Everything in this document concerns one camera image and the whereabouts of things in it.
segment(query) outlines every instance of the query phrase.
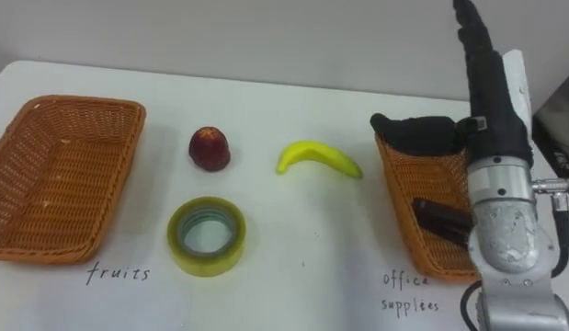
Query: wicker basket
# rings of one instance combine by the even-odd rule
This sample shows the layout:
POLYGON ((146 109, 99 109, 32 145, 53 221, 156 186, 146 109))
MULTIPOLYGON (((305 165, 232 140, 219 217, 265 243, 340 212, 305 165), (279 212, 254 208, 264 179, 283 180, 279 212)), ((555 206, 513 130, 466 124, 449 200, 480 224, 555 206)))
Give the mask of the wicker basket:
POLYGON ((396 217, 415 268, 422 274, 454 282, 477 279, 468 252, 421 229, 411 204, 414 198, 469 210, 464 155, 418 157, 402 154, 376 137, 396 217))
POLYGON ((119 201, 145 120, 130 101, 30 100, 0 139, 0 260, 89 259, 119 201))

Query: red apple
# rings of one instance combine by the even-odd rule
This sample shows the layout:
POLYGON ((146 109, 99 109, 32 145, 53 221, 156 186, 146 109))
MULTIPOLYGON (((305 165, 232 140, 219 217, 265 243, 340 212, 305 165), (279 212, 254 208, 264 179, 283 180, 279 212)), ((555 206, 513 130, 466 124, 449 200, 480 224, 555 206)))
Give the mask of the red apple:
POLYGON ((231 161, 227 138, 214 127, 203 127, 194 132, 188 154, 197 166, 207 171, 222 170, 231 161))

